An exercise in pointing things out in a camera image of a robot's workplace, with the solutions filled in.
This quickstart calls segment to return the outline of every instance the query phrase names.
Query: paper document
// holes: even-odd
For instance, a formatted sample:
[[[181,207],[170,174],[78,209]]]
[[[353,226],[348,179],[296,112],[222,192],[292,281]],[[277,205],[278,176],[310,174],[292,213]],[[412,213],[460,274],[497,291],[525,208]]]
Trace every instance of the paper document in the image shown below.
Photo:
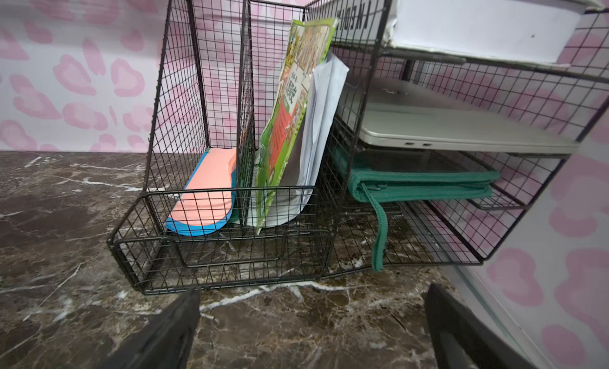
[[[273,114],[256,154],[256,187],[277,187],[308,109],[313,69],[324,61],[336,30],[335,19],[292,21]],[[256,232],[264,226],[276,190],[255,191]]]
[[[348,71],[349,68],[332,53],[328,53],[325,62],[313,70],[309,105],[264,227],[276,227],[293,220],[307,205],[312,195],[311,189],[290,190],[281,187],[315,185]],[[248,224],[256,226],[252,216]]]

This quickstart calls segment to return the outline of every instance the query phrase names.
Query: wire mesh divider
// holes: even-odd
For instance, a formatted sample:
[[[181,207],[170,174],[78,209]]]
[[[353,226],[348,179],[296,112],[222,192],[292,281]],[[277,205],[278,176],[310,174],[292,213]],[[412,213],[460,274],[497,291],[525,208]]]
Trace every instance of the wire mesh divider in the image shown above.
[[[375,148],[357,137],[373,77],[408,80],[577,141],[609,107],[609,27],[603,14],[584,16],[561,55],[560,62],[571,67],[556,70],[388,48],[382,39],[391,4],[169,0],[144,192],[108,240],[134,288],[166,293],[370,269],[377,219],[370,205],[351,198],[345,177],[358,153]],[[291,21],[334,16],[340,23],[331,51],[350,71],[317,183],[281,188],[303,206],[311,196],[301,213],[277,216],[291,221],[256,234],[248,226],[255,218],[252,198],[277,188],[251,187],[253,159],[273,110]],[[236,188],[184,190],[209,147],[236,147]],[[332,163],[336,150],[349,157],[343,174]],[[567,158],[438,153],[468,170],[495,169],[501,178],[488,198],[383,204],[390,224],[386,267],[482,264]],[[171,232],[168,218],[188,203],[212,214],[232,209],[230,220],[201,236]],[[207,217],[197,221],[215,221]]]

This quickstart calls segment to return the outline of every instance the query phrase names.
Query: white paper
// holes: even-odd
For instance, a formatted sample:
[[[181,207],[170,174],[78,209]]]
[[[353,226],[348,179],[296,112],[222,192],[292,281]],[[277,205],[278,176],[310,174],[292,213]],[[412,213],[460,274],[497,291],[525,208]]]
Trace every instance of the white paper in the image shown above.
[[[313,70],[303,125],[267,215],[265,228],[293,220],[308,203],[312,190],[287,190],[281,187],[315,185],[348,71],[349,68],[331,52]],[[253,209],[250,209],[248,225],[255,225],[253,215]]]

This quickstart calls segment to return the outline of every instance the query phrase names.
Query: book cover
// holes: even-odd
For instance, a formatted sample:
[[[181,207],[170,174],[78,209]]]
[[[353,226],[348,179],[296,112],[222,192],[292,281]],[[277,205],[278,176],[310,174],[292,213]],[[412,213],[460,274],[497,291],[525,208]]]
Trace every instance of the book cover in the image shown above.
[[[292,21],[275,107],[256,154],[256,187],[277,187],[281,181],[305,116],[311,74],[326,58],[336,25],[334,18],[307,23]],[[276,194],[272,189],[256,191],[257,233],[264,226]]]

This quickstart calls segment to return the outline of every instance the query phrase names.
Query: brown marble surface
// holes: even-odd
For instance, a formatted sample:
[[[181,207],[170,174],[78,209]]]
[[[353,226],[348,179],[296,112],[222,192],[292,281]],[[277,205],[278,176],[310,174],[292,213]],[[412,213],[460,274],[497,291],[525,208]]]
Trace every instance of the brown marble surface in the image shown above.
[[[135,292],[105,238],[145,156],[0,153],[0,367],[94,368],[176,295]],[[202,293],[192,368],[433,368],[435,267]]]

